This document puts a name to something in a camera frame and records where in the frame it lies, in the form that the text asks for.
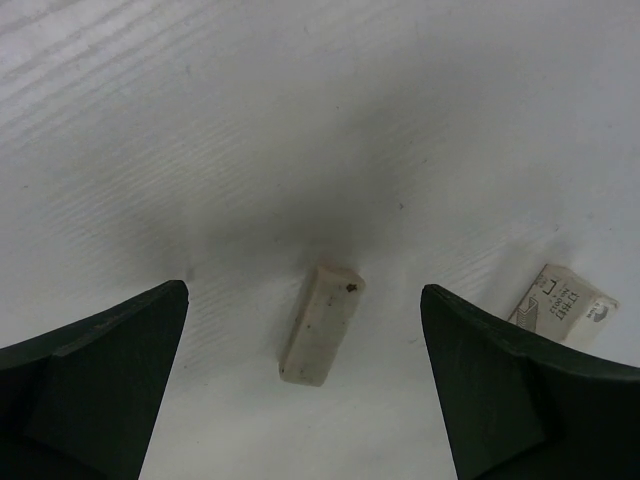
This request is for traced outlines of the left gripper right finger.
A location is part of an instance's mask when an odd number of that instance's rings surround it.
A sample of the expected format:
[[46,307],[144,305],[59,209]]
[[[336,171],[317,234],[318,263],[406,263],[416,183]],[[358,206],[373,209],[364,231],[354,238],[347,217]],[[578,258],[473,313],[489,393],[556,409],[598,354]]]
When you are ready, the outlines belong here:
[[639,370],[509,324],[445,288],[421,319],[460,479],[636,479]]

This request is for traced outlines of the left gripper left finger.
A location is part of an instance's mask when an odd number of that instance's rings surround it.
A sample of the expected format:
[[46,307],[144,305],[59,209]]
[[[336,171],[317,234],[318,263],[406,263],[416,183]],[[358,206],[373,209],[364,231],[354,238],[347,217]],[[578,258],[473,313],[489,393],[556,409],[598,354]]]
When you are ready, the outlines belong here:
[[2,348],[2,478],[138,478],[188,305],[171,280]]

